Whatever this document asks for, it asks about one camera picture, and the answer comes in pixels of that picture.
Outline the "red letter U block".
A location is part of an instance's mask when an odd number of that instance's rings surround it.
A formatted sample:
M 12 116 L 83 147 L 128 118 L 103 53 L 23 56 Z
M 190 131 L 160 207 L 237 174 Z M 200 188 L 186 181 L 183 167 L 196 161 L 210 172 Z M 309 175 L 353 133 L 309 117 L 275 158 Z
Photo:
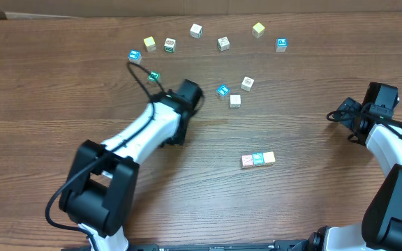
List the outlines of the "red letter U block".
M 243 155 L 241 157 L 241 168 L 247 169 L 254 166 L 253 156 L 250 155 Z

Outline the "white block blue side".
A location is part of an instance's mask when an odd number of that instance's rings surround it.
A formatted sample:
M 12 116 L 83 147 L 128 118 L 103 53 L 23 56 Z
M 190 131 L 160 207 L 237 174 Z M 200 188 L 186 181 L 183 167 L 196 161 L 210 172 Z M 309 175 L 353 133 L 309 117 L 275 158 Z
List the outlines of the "white block blue side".
M 253 153 L 252 159 L 253 159 L 254 166 L 260 166 L 265 163 L 263 153 Z

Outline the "yellow side picture block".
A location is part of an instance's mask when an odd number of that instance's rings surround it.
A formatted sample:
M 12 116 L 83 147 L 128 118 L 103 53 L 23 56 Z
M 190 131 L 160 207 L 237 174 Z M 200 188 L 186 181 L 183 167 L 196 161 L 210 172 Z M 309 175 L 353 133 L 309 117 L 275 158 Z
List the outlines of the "yellow side picture block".
M 273 151 L 264 152 L 263 153 L 263 160 L 265 165 L 272 165 L 276 162 L 276 157 Z

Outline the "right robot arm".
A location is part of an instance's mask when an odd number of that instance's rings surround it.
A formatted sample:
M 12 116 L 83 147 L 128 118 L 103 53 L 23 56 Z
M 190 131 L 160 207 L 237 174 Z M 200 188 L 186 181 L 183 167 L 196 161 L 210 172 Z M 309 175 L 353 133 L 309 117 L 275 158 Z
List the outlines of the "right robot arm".
M 361 103 L 347 98 L 327 120 L 351 130 L 348 140 L 365 146 L 385 179 L 359 224 L 322 227 L 295 250 L 402 250 L 402 123 L 393 119 L 395 86 L 371 82 Z

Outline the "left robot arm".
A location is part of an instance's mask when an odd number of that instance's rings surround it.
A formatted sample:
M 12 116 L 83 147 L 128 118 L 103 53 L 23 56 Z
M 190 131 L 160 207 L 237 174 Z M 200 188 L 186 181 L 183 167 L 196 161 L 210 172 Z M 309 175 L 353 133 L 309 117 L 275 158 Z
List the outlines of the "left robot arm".
M 77 150 L 60 191 L 59 208 L 85 233 L 86 250 L 127 250 L 123 224 L 129 214 L 140 165 L 157 148 L 182 145 L 188 123 L 203 97 L 188 79 L 177 91 L 158 93 L 144 112 L 118 135 Z

